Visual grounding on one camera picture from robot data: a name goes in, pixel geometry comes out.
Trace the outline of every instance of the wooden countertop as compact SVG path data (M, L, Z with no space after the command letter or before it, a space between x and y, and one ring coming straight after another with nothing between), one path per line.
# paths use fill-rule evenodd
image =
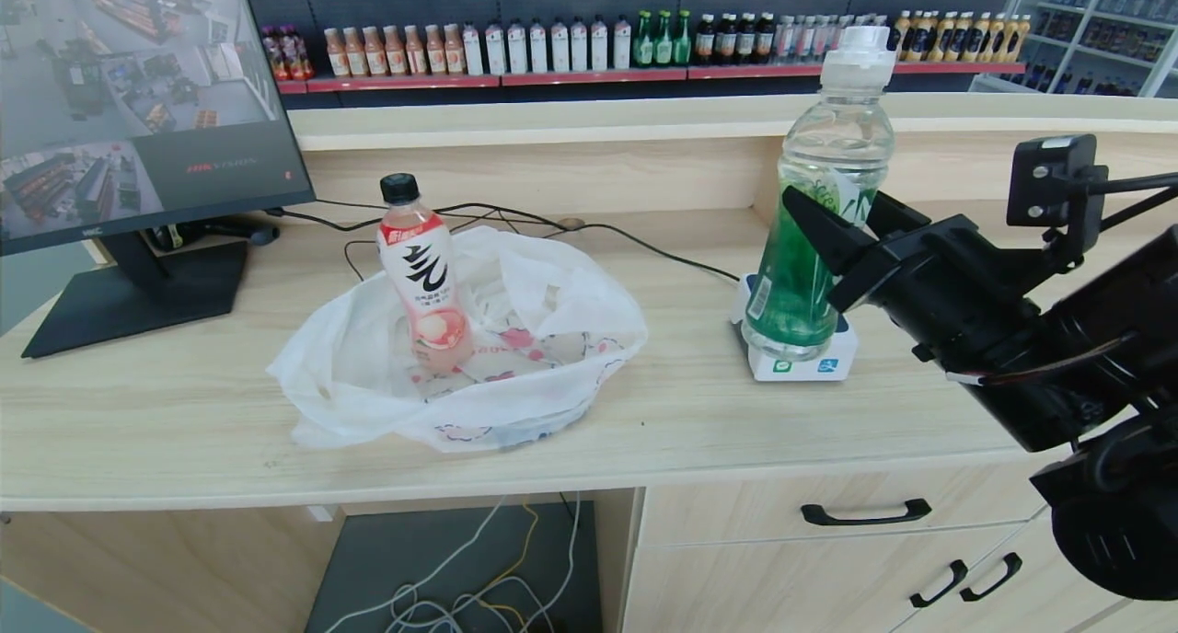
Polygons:
M816 95L291 111L304 152L783 136ZM898 132L1178 133L1178 101L1076 94L887 94Z
M1002 207L920 206L934 216L965 211L987 235L1034 244L1037 231L1001 226ZM1039 301L1073 290L1154 237L1162 215L1103 237L1085 268L1050 282ZM611 220L733 272L756 268L766 233L748 210ZM582 421L505 453L442 455L396 436L304 449L290 439L298 411L264 369L311 311L356 283L342 253L355 238L312 225L284 231L251 252L237 308L223 318L21 361L46 305L0 338L0 509L326 505L1020 453L965 391L909 356L907 336L873 308L851 315L861 348L848 382L754 383L726 319L729 282L601 231L564 239L631 291L651 335ZM360 271L378 270L375 252L352 253Z

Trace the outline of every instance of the monitor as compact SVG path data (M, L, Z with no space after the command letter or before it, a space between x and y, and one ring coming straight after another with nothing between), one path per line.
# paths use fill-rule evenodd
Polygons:
M0 0L0 256L93 239L26 357L227 314L246 243L143 231L315 199L247 0Z

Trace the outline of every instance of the black handle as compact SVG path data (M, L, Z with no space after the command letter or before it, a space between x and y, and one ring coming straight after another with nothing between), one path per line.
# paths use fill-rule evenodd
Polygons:
M926 502L924 497L908 500L904 503L904 506L905 508L908 508L908 510L902 515L893 517L861 517L856 520L847 520L833 517L826 513L822 505L802 505L802 516L806 519L806 522L810 525L830 527L845 525L892 525L893 522L912 522L933 513L933 507L929 507L928 502Z
M994 589L998 589L998 587L1005 585L1007 580L1014 578L1014 574L1018 573L1020 568L1023 568L1023 558L1019 558L1017 553L1007 553L1006 556L1002 558L1002 561L1006 562L1006 575L1004 575L1001 580L994 582L993 585L990 586L990 589L986 589L980 594L974 592L969 587L966 587L965 589L961 589L961 600L967 604L972 604L974 601L980 601L985 599L986 596L993 594Z
M912 601L913 607L927 608L931 605L939 601L941 596L952 592L954 587L957 587L958 585L961 583L962 580L965 580L965 574L969 573L969 567L965 566L964 561L954 560L949 562L949 571L953 572L953 581L949 582L949 586L938 592L937 595L933 596L932 599L926 600L920 594L913 594L908 596L908 600Z

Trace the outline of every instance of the black bottle cap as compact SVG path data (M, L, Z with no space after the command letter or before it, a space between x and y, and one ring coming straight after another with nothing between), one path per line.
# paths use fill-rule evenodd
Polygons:
M422 197L417 178L410 173L392 173L380 178L380 196L390 205L404 205Z

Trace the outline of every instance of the plastic bag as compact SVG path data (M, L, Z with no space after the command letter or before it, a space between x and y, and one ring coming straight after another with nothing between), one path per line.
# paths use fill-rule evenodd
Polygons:
M384 272L315 311L266 369L303 414L291 433L343 447L397 433L441 451L540 440L578 420L647 341L642 310L589 256L478 226L454 238L475 356L417 364Z

